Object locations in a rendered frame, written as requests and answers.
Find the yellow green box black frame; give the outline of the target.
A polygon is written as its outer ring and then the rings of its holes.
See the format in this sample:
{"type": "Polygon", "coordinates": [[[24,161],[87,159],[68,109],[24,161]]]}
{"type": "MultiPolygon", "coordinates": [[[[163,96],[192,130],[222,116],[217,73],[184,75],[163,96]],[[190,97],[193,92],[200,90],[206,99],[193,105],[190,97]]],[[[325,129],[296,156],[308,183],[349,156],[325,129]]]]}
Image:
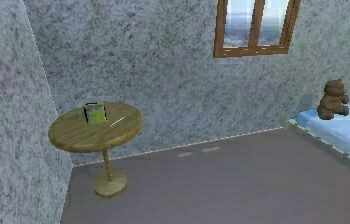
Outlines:
{"type": "Polygon", "coordinates": [[[99,124],[107,121],[104,103],[86,103],[83,109],[87,123],[99,124]]]}

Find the bed with light blue cover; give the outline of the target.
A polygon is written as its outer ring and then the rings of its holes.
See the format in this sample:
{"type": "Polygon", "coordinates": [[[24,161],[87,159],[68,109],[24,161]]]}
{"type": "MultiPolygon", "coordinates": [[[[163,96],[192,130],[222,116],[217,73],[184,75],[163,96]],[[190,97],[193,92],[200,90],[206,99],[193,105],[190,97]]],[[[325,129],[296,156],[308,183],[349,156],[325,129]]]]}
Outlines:
{"type": "Polygon", "coordinates": [[[285,127],[296,127],[303,134],[317,138],[350,159],[350,103],[347,107],[347,116],[335,114],[331,120],[320,119],[316,110],[302,111],[294,119],[287,120],[285,127]]]}

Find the thin pale pencil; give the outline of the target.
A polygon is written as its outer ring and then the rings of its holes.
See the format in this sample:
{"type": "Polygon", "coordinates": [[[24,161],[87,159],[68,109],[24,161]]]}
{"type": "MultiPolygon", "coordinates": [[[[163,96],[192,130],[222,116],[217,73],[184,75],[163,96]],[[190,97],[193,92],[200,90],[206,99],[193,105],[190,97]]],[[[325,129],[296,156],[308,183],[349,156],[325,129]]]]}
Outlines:
{"type": "Polygon", "coordinates": [[[120,119],[118,119],[118,120],[114,121],[113,123],[111,123],[111,124],[109,125],[109,127],[114,126],[115,124],[119,123],[120,121],[122,121],[122,120],[124,120],[124,119],[125,119],[125,116],[121,117],[120,119]]]}

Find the brown framed window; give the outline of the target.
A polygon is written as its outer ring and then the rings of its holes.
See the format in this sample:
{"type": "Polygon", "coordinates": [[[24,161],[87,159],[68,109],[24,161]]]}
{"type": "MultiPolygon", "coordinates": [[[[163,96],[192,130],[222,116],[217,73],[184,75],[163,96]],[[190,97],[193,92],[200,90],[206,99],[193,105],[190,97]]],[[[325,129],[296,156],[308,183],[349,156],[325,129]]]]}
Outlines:
{"type": "Polygon", "coordinates": [[[214,58],[287,54],[301,0],[218,0],[214,58]]]}

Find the round wooden pedestal table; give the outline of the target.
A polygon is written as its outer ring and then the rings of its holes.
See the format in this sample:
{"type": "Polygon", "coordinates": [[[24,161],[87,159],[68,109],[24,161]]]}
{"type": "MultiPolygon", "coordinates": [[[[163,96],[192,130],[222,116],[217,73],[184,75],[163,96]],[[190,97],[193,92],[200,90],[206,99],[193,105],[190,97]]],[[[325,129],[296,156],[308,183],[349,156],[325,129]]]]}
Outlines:
{"type": "Polygon", "coordinates": [[[106,172],[96,179],[94,191],[99,197],[111,198],[126,189],[128,179],[124,173],[111,170],[108,150],[133,139],[143,127],[144,116],[128,104],[104,104],[106,122],[87,123],[84,109],[80,107],[58,117],[49,127],[48,138],[56,148],[70,153],[102,152],[106,172]],[[123,116],[124,120],[109,127],[123,116]]]}

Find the brown teddy bear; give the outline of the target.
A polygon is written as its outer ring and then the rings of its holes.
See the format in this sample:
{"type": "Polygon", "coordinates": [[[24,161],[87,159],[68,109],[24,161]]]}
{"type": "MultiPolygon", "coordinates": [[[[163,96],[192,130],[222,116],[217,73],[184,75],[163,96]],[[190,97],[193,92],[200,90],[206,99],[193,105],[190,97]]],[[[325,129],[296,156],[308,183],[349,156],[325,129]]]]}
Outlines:
{"type": "Polygon", "coordinates": [[[317,107],[318,117],[321,120],[332,120],[336,114],[347,116],[349,108],[346,104],[349,97],[345,94],[341,79],[329,80],[324,87],[324,95],[317,107]]]}

